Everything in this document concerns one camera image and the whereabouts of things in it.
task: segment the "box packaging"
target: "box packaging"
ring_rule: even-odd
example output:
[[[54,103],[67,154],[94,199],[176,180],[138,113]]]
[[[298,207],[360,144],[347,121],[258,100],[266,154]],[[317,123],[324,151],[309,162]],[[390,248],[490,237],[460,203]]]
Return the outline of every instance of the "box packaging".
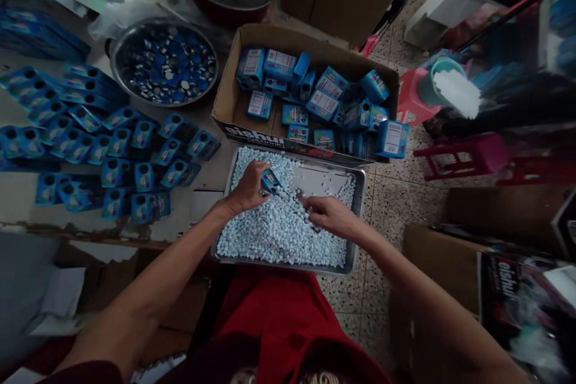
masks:
[[[308,144],[310,141],[310,129],[304,126],[291,125],[288,127],[288,139]]]
[[[272,95],[254,90],[250,95],[250,103],[246,115],[253,120],[268,121],[272,111],[273,99]]]
[[[282,125],[281,104],[272,105],[272,113],[267,122],[248,118],[246,112],[250,96],[242,92],[238,86],[236,69],[242,49],[251,46],[270,47],[292,55],[307,52],[311,56],[311,70],[325,70],[330,65],[344,78],[352,82],[359,81],[368,72],[375,69],[391,91],[390,96],[384,102],[384,107],[389,110],[392,119],[396,118],[399,78],[394,70],[363,58],[356,53],[296,31],[269,25],[247,24],[236,32],[212,111],[214,121],[229,139],[307,154],[348,166],[358,166],[371,161],[388,162],[388,158],[370,157],[369,160],[362,160],[353,155],[320,151],[312,144],[286,139],[288,127]],[[318,126],[316,127],[318,129],[326,128],[325,126]]]

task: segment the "red plastic stool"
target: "red plastic stool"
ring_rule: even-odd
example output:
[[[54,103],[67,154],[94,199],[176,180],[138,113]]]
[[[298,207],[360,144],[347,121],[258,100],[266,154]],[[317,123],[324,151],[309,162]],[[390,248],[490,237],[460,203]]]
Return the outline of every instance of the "red plastic stool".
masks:
[[[469,154],[470,160],[463,161],[459,153]],[[444,166],[446,171],[444,173],[438,172],[432,159],[432,156],[440,155],[452,155],[456,160]],[[504,141],[497,134],[452,140],[424,150],[414,150],[414,156],[424,156],[434,173],[431,176],[424,176],[426,181],[492,174],[510,162]]]
[[[406,115],[411,112],[416,114],[418,118],[408,124],[415,126],[431,119],[440,112],[441,105],[427,105],[422,102],[418,95],[418,83],[427,73],[426,69],[417,68],[402,74],[400,77],[402,87],[398,96],[398,118],[400,119],[398,121],[405,123]]]

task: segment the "white paper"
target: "white paper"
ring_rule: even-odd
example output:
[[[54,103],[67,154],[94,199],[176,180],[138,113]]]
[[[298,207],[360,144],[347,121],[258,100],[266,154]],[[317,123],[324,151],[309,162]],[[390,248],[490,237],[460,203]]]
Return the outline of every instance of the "white paper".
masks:
[[[50,313],[66,318],[76,314],[78,300],[84,286],[86,268],[55,268],[44,294],[40,313]]]

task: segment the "small blue box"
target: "small blue box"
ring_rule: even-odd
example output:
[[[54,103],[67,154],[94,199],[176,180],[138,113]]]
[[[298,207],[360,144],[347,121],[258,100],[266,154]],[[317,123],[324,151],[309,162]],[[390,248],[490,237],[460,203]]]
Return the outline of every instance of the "small blue box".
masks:
[[[214,156],[220,146],[221,144],[216,138],[205,130],[201,130],[196,138],[190,142],[186,153],[189,157],[207,162]]]
[[[264,79],[264,93],[267,95],[284,97],[286,96],[287,83],[283,79],[266,77]]]
[[[106,158],[102,165],[100,181],[103,188],[133,187],[132,162],[120,158]]]
[[[246,48],[242,51],[236,69],[236,80],[242,90],[262,90],[265,57],[264,48]]]
[[[315,90],[330,96],[332,99],[340,100],[342,93],[348,88],[348,81],[342,75],[332,69],[330,66],[326,68],[324,73],[318,78]]]
[[[78,165],[84,163],[88,159],[90,147],[94,142],[94,137],[88,134],[82,134],[80,139],[76,140],[76,144],[72,146],[70,152],[66,156],[66,161],[71,164]]]
[[[378,141],[374,154],[393,159],[406,156],[410,126],[393,120],[385,120],[378,128]]]
[[[164,143],[156,157],[151,161],[162,166],[168,166],[172,160],[180,153],[182,142],[171,138]]]
[[[302,79],[300,84],[300,103],[307,104],[310,100],[310,95],[312,94],[312,87],[314,86],[314,80],[316,79],[316,71],[308,71],[308,73]]]
[[[315,130],[314,145],[324,150],[336,151],[334,131],[330,129]]]
[[[110,188],[104,194],[102,219],[116,220],[130,214],[130,196],[134,188]]]
[[[38,176],[34,204],[37,206],[61,204],[62,200],[56,188],[59,184],[67,183],[71,179],[72,177],[68,174],[41,173]]]
[[[381,122],[388,120],[390,114],[388,110],[384,107],[378,105],[372,105],[372,116],[370,118],[370,125],[368,126],[368,131],[378,132],[378,127]]]
[[[359,83],[368,98],[376,105],[381,105],[390,95],[390,90],[374,69],[368,72]]]
[[[63,114],[67,109],[68,107],[60,101],[47,102],[35,107],[27,118],[36,126],[43,126],[52,118]]]
[[[292,81],[296,57],[269,49],[264,62],[264,75]]]
[[[284,126],[308,126],[309,115],[300,105],[282,105],[282,124]]]
[[[50,150],[50,153],[56,157],[64,159],[76,145],[76,142],[84,135],[82,131],[71,128],[64,134],[60,135],[59,139]]]
[[[272,110],[272,95],[254,90],[250,96],[246,115],[253,120],[268,121]]]
[[[64,115],[54,117],[46,129],[40,133],[40,140],[49,146],[56,144],[56,141],[65,134],[68,130],[74,127],[74,121]]]
[[[338,104],[338,100],[331,98],[320,90],[316,90],[306,104],[306,109],[328,122],[338,109]]]
[[[344,129],[356,132],[367,129],[372,118],[372,102],[364,99],[351,107],[344,117]]]
[[[87,163],[90,165],[102,165],[104,158],[108,154],[108,147],[110,146],[110,137],[108,135],[98,135],[90,147],[88,152]]]
[[[24,157],[25,150],[21,128],[15,126],[0,128],[0,143],[2,144],[2,154],[5,158]]]
[[[300,97],[300,84],[304,80],[306,73],[308,72],[308,67],[310,66],[310,61],[312,57],[307,52],[300,54],[298,63],[294,67],[294,75],[292,75],[292,81],[290,82],[290,93],[295,98]]]
[[[308,141],[310,140],[310,129],[304,126],[290,125],[288,126],[287,138],[293,141],[308,144]]]
[[[90,134],[96,134],[104,131],[104,116],[95,109],[89,109],[84,105],[74,105],[68,110],[68,114],[76,120],[82,129]]]

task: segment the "blue packaging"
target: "blue packaging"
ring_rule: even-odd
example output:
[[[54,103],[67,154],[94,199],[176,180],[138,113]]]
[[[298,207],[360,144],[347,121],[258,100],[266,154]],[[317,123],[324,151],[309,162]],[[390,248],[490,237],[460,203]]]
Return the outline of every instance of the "blue packaging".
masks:
[[[40,129],[35,127],[22,128],[20,142],[26,159],[38,159],[48,155],[48,150],[40,141]]]
[[[332,69],[330,66],[326,68],[324,73],[318,78],[316,91],[321,91],[325,95],[330,96],[332,99],[340,100],[342,94],[348,88],[348,81],[342,75]]]
[[[82,134],[80,139],[76,140],[76,144],[74,144],[68,152],[66,161],[74,165],[86,162],[93,141],[94,137],[88,134]]]
[[[296,57],[269,49],[264,61],[264,75],[285,81],[292,81]]]
[[[22,140],[22,129],[15,126],[0,128],[0,143],[5,158],[14,159],[24,157],[25,150]]]
[[[170,214],[170,194],[134,194],[131,198],[130,217],[134,224],[145,224]]]
[[[372,105],[372,116],[370,117],[370,125],[368,126],[368,131],[378,132],[380,123],[388,120],[389,118],[390,114],[386,108],[378,105]]]
[[[155,190],[164,175],[164,168],[161,165],[150,162],[140,162],[134,165],[134,181],[138,193]]]
[[[248,104],[248,111],[246,116],[258,121],[268,121],[270,112],[272,111],[272,95],[254,90],[250,96],[250,103]]]
[[[307,52],[300,54],[296,66],[294,66],[294,73],[292,75],[292,81],[290,82],[290,93],[295,98],[300,98],[300,85],[304,80],[308,72],[308,67],[310,66],[310,61],[312,57]]]
[[[168,168],[168,171],[162,176],[160,184],[167,188],[173,188],[180,184],[184,178],[184,174],[188,169],[188,164],[181,160],[176,159]]]
[[[190,186],[192,184],[192,182],[194,181],[194,179],[196,179],[196,176],[200,173],[201,169],[202,169],[202,166],[200,166],[198,164],[195,164],[195,163],[189,164],[188,168],[186,168],[186,171],[184,172],[184,176],[180,180],[179,186],[183,186],[183,187]]]
[[[390,90],[384,84],[376,70],[372,69],[359,81],[360,87],[366,92],[368,98],[376,105],[381,105],[390,95]]]
[[[292,141],[308,144],[308,141],[310,140],[310,129],[304,126],[290,125],[288,126],[287,138]]]
[[[176,138],[186,142],[194,138],[198,126],[186,120],[179,114],[170,115],[158,130],[158,135],[164,138]]]
[[[60,135],[60,138],[56,141],[50,153],[64,159],[70,154],[72,147],[76,145],[76,141],[80,139],[82,135],[83,133],[78,129],[71,128],[67,130],[64,134]]]
[[[104,116],[95,109],[78,104],[70,108],[68,114],[88,133],[97,134],[105,130]]]
[[[220,142],[205,130],[198,132],[198,135],[190,142],[187,155],[203,161],[209,161],[220,148]]]
[[[287,82],[278,78],[266,77],[264,79],[264,93],[271,96],[286,96]]]
[[[134,186],[132,162],[126,159],[107,157],[102,165],[100,181],[103,188]]]
[[[130,197],[134,188],[110,188],[104,194],[102,219],[116,220],[130,214]]]
[[[74,127],[74,121],[64,115],[54,117],[40,133],[40,140],[49,146],[53,146],[56,141],[68,130]]]
[[[138,120],[141,119],[143,119],[142,114],[140,114],[130,105],[126,105],[110,114],[103,121],[103,125],[106,127],[106,129],[113,130],[116,127],[131,127],[138,123]]]
[[[406,156],[410,126],[393,120],[385,120],[378,128],[378,141],[374,149],[377,156],[402,159]]]
[[[108,147],[110,146],[110,137],[108,135],[98,135],[88,151],[86,162],[90,165],[102,165],[104,159],[108,154]]]
[[[282,124],[284,126],[307,126],[308,117],[306,109],[300,105],[282,105]]]
[[[300,103],[306,105],[308,100],[310,100],[310,95],[312,92],[312,87],[314,86],[314,80],[316,79],[316,71],[308,71],[308,73],[302,79],[300,84]]]
[[[67,106],[60,101],[47,102],[32,109],[27,118],[36,126],[43,126],[66,110]]]
[[[270,168],[262,173],[262,178],[260,179],[260,187],[264,192],[273,195],[277,195],[278,189],[282,189],[280,181]]]
[[[315,130],[314,145],[324,150],[336,151],[334,131],[330,129]]]
[[[112,134],[111,143],[108,147],[108,156],[111,157],[126,157],[128,155],[128,147],[132,138],[132,131],[127,128],[116,128]]]
[[[68,181],[60,183],[56,191],[66,210],[71,213],[94,210],[101,208],[103,204],[101,191],[88,183]]]
[[[306,104],[306,109],[323,121],[328,122],[338,109],[338,104],[338,100],[316,90]]]
[[[172,160],[180,153],[181,148],[182,142],[171,138],[164,143],[160,149],[160,152],[158,152],[154,160],[151,162],[162,166],[168,166],[172,163]]]
[[[68,174],[40,173],[34,203],[37,206],[61,204],[62,199],[56,188],[59,184],[67,183],[71,179],[72,176]]]
[[[236,80],[242,90],[262,90],[265,56],[264,48],[245,48],[242,51],[236,69]]]
[[[365,130],[370,126],[372,102],[364,99],[351,107],[344,117],[344,129],[347,132]]]

